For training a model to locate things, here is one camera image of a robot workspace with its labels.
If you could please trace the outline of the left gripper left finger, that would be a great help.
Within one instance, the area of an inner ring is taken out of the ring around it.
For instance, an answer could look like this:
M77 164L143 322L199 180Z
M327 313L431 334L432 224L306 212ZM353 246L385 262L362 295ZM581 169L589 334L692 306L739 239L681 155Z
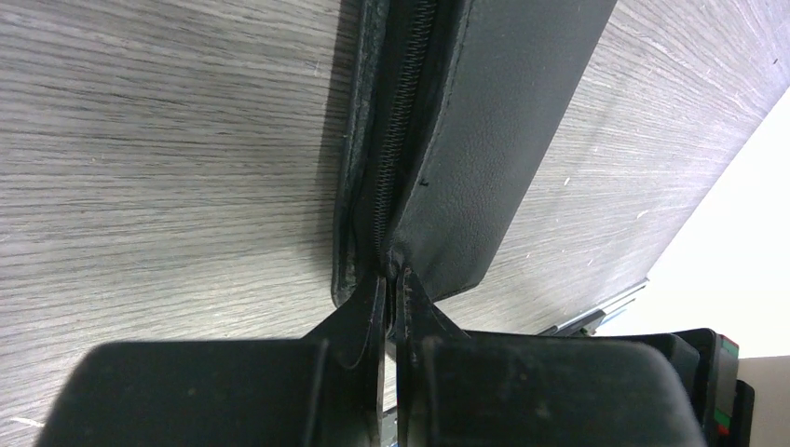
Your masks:
M387 282L365 278L298 339L99 345L41 446L376 446Z

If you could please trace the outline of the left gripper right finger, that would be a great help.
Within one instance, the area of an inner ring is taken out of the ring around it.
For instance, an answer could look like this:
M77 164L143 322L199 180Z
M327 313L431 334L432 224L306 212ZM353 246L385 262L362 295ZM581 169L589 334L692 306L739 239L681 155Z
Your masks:
M398 275L402 446L701 446L686 390L654 347L610 338L470 336Z

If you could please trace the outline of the black zip tool case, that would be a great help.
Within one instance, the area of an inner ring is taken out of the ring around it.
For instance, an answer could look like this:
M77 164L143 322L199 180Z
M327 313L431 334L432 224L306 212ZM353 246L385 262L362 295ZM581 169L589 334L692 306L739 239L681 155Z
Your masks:
M484 278L611 1L363 1L332 299L403 266L434 301Z

